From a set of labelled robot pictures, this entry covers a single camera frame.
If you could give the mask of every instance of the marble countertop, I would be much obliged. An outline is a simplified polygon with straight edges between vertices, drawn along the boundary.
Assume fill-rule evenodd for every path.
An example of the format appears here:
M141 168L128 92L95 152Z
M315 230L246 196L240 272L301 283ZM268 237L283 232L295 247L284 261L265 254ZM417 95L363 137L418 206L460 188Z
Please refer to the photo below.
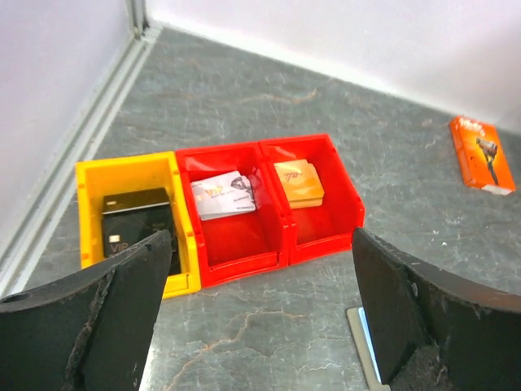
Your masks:
M462 277L521 294L521 193L462 184L450 115L164 30L96 158L328 133L366 227ZM515 178L521 138L501 134ZM80 268L71 201L28 286ZM363 390L345 311L351 253L164 301L141 390Z

